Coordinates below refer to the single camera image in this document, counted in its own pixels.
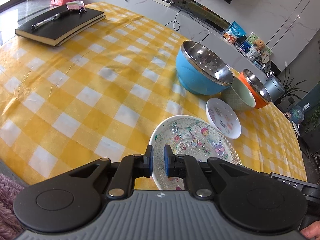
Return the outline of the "person's hand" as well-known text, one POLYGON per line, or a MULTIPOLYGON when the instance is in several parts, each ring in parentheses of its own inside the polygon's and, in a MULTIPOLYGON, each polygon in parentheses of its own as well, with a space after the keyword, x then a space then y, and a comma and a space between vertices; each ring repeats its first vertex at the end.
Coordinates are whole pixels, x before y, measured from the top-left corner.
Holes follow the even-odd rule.
POLYGON ((319 223, 313 223, 304 228, 300 233, 307 239, 319 239, 320 228, 319 223))

